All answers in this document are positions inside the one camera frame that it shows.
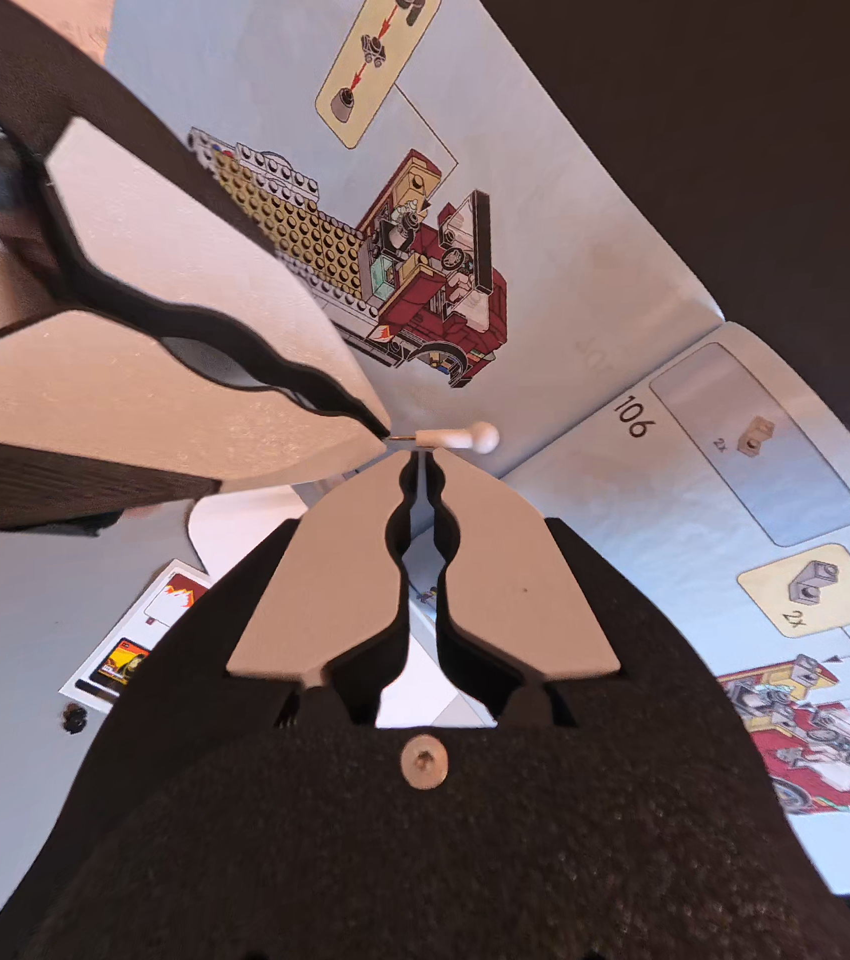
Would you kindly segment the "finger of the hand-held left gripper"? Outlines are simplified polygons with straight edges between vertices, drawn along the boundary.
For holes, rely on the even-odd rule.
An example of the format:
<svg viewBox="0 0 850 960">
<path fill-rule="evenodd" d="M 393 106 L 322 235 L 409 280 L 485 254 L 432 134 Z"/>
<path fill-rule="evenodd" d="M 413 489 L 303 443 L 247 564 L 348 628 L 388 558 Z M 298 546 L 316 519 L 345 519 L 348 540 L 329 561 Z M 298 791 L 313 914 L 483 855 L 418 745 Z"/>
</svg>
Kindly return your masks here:
<svg viewBox="0 0 850 960">
<path fill-rule="evenodd" d="M 346 416 L 188 370 L 142 333 L 68 311 L 0 339 L 0 444 L 219 481 L 224 490 L 345 474 L 385 446 Z"/>
<path fill-rule="evenodd" d="M 201 342 L 374 436 L 390 417 L 306 285 L 130 150 L 74 117 L 45 158 L 48 241 L 86 303 L 157 340 Z"/>
</svg>

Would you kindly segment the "black wood-rimmed panel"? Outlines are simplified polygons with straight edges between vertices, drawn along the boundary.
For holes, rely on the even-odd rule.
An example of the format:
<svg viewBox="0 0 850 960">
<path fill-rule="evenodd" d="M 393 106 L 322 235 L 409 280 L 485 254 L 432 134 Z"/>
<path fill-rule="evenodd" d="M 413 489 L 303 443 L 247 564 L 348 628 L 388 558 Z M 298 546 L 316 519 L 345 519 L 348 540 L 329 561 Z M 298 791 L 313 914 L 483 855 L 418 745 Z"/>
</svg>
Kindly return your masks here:
<svg viewBox="0 0 850 960">
<path fill-rule="evenodd" d="M 483 6 L 725 317 L 850 431 L 850 1 Z"/>
</svg>

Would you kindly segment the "sticker sheet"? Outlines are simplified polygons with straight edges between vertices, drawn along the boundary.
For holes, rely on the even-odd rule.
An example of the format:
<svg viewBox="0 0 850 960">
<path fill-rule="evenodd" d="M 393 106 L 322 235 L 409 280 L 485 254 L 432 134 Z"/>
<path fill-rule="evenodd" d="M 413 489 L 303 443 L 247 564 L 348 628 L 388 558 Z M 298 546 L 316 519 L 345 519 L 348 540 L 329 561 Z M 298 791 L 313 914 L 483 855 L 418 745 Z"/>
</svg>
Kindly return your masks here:
<svg viewBox="0 0 850 960">
<path fill-rule="evenodd" d="M 119 618 L 59 693 L 85 709 L 108 713 L 167 631 L 211 587 L 198 569 L 173 560 Z"/>
</svg>

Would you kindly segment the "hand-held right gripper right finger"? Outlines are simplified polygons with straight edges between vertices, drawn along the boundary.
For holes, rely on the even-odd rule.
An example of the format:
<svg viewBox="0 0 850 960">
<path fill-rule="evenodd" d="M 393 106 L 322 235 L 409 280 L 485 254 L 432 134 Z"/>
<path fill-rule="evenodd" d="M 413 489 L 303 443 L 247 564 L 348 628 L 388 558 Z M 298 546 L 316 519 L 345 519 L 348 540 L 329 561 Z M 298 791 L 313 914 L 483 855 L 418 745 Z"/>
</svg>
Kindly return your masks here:
<svg viewBox="0 0 850 960">
<path fill-rule="evenodd" d="M 545 518 L 502 481 L 438 449 L 427 461 L 439 663 L 455 685 L 612 676 L 621 662 Z"/>
</svg>

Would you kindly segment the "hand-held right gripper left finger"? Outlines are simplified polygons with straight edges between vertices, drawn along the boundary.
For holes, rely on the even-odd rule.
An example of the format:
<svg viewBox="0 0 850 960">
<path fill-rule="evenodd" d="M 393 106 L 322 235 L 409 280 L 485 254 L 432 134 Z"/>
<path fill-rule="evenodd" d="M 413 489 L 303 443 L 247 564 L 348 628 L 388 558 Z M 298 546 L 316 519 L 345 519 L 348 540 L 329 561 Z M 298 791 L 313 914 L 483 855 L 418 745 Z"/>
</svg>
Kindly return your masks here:
<svg viewBox="0 0 850 960">
<path fill-rule="evenodd" d="M 416 480 L 415 455 L 393 453 L 303 514 L 230 655 L 230 675 L 327 686 L 335 662 L 395 621 L 405 590 L 386 530 Z"/>
</svg>

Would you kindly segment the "instruction booklet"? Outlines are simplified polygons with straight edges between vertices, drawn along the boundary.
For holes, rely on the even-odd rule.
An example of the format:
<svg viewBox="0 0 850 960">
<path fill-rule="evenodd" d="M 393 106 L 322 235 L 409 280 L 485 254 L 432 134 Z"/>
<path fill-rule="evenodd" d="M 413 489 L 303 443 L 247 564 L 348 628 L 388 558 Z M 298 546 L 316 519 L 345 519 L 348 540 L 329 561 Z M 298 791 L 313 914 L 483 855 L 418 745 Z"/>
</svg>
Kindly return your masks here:
<svg viewBox="0 0 850 960">
<path fill-rule="evenodd" d="M 443 173 L 433 222 L 490 194 L 503 353 L 468 387 L 362 361 L 401 433 L 489 419 L 477 462 L 654 601 L 717 675 L 803 655 L 850 729 L 850 433 L 768 345 L 728 324 L 479 2 L 442 2 L 355 150 L 313 105 L 359 2 L 116 2 L 106 66 L 174 132 L 250 140 L 318 178 L 349 223 L 415 148 Z M 850 894 L 850 762 L 757 735 L 792 826 Z"/>
</svg>

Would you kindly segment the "grey desk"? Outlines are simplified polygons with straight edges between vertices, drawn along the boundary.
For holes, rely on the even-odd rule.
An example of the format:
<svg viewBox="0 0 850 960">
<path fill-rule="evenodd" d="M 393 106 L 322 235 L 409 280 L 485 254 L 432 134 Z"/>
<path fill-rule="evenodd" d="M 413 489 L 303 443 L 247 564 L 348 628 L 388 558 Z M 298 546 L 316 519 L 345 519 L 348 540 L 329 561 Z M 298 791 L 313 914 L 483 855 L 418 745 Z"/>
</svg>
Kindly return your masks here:
<svg viewBox="0 0 850 960">
<path fill-rule="evenodd" d="M 62 728 L 59 689 L 172 560 L 200 568 L 188 501 L 100 536 L 0 533 L 0 910 L 60 812 L 104 714 Z"/>
</svg>

